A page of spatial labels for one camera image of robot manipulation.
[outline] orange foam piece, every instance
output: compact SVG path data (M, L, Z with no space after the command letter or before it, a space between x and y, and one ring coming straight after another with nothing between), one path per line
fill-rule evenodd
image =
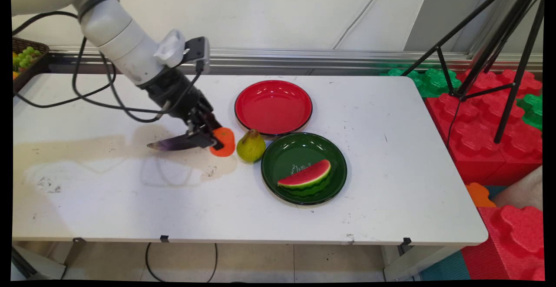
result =
M467 192L471 196L471 200L473 200L473 204L478 207L491 207L496 208L496 204L488 199L488 189L482 186L479 183L471 183L465 186L467 188Z

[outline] orange carrot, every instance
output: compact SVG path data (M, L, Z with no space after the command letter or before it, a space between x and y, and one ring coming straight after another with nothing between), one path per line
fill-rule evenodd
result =
M220 150L216 150L210 147L210 152L217 157L228 157L234 153L236 150L236 141L234 139L234 133L231 129L227 127L220 127L214 130L214 137L216 137L224 147Z

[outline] tripod leg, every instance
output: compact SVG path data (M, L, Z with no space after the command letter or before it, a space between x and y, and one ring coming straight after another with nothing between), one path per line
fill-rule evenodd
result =
M533 22L533 25L531 26L529 37L527 38L525 48L523 49L520 65L518 66L516 77L514 78L515 85L510 90L510 95L508 97L508 101L506 101L506 107L504 107L504 113L502 114L502 119L500 119L500 124L498 125L496 136L494 137L495 143L500 143L500 140L502 140L502 134L504 134L504 129L506 128L506 124L508 123L510 111L512 110L512 106L514 105L514 101L516 100L516 95L518 93L518 89L520 88L523 72L525 72L525 67L527 65L527 62L529 61L529 57L531 55L531 51L533 50L533 45L535 44L535 39L537 34L539 33L540 24L542 23L543 18L544 18L544 0L540 0L539 8L536 10L535 20Z
M446 36L444 36L441 40L439 40L436 44L434 44L434 46L431 49L429 49L429 51L427 51L425 54L423 54L421 58L415 61L415 63L413 63L413 65L411 65L409 69L405 70L405 72L402 73L401 76L406 76L409 74L409 72L417 68L417 66L420 65L421 62L425 61L425 59L429 58L429 56L432 55L437 50L437 47L442 46L445 42L450 40L452 36L454 36L457 32L463 29L463 27L466 26L469 23L469 21L473 20L473 18L475 18L478 14L480 14L485 8L487 8L494 1L495 0L485 0L484 3L482 3L475 10L473 10L473 12L471 12L471 14L469 14L463 21L461 21L455 28L453 28L453 30L451 30L448 34L446 34Z
M530 6L527 8L527 10L520 16L518 22L514 23L512 28L509 30L509 32L504 35L504 38L502 39L502 43L498 46L498 48L496 49L496 51L494 52L494 54L492 55L490 60L486 63L485 69L483 70L484 73L487 73L487 72L490 71L490 68L492 68L492 65L494 65L494 62L496 61L496 58L498 58L498 55L500 54L500 52L502 52L502 49L504 48L504 45L506 44L506 42L508 42L508 38L510 38L510 36L512 36L512 33L514 33L517 26L520 25L521 21L527 15L527 12L529 12L529 10L532 8L532 6L535 4L536 1L537 0L534 0L530 4Z
M496 30L490 42L487 43L484 51L481 53L481 55L477 59L477 62L469 72L469 75L467 75L467 78L461 84L461 87L457 90L457 93L459 95L464 96L467 94L467 92L475 82L477 75L479 75L480 70L485 66L485 63L490 54L502 42L502 38L504 34L506 34L511 22L516 18L516 16L519 16L520 13L526 10L525 8L527 8L530 2L531 0L516 0L516 3L512 6L504 20L502 20L502 24L500 24L500 27Z

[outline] green pear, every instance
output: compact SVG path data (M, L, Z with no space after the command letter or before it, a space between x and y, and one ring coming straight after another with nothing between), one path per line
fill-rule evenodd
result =
M238 156L246 162L255 162L266 149L266 143L256 129L250 129L238 142Z

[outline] floor tile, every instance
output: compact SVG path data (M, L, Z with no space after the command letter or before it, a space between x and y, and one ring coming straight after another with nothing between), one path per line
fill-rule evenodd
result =
M218 267L212 282L293 283L294 246L218 244Z
M296 245L296 283L384 281L380 246Z
M64 279L139 281L146 247L145 243L85 243L68 263Z

